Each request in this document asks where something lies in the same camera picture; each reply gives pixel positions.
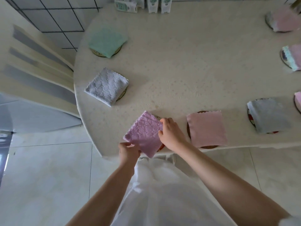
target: person's left hand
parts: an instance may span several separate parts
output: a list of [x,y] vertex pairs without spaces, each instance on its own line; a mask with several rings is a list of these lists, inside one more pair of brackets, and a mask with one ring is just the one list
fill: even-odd
[[130,147],[131,143],[124,142],[119,143],[119,159],[120,166],[130,166],[132,168],[135,167],[138,158],[140,157],[141,151],[139,145],[134,145]]

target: white dress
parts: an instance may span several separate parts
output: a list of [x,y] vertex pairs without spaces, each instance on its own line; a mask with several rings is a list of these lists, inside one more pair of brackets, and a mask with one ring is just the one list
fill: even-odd
[[234,226],[210,193],[172,163],[141,159],[111,226]]

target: green cloth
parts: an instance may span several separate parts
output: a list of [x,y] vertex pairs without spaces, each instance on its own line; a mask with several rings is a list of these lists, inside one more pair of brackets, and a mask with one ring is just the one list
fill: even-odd
[[89,43],[89,48],[111,58],[115,51],[128,40],[123,35],[112,28],[102,28],[95,33]]

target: hand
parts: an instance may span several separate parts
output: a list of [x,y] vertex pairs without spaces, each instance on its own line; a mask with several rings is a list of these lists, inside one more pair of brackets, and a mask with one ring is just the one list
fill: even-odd
[[187,142],[183,132],[172,118],[162,118],[160,122],[163,124],[163,131],[158,132],[159,138],[170,150],[176,151],[181,144]]
[[119,159],[120,166],[129,166],[134,168],[138,158],[140,157],[141,151],[139,145],[134,145],[130,147],[131,143],[124,142],[119,143]]

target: person's right arm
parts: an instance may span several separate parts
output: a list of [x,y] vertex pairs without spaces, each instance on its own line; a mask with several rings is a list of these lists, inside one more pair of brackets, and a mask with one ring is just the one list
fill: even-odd
[[192,167],[237,225],[277,226],[290,216],[272,199],[188,143],[172,118],[160,121],[161,142]]

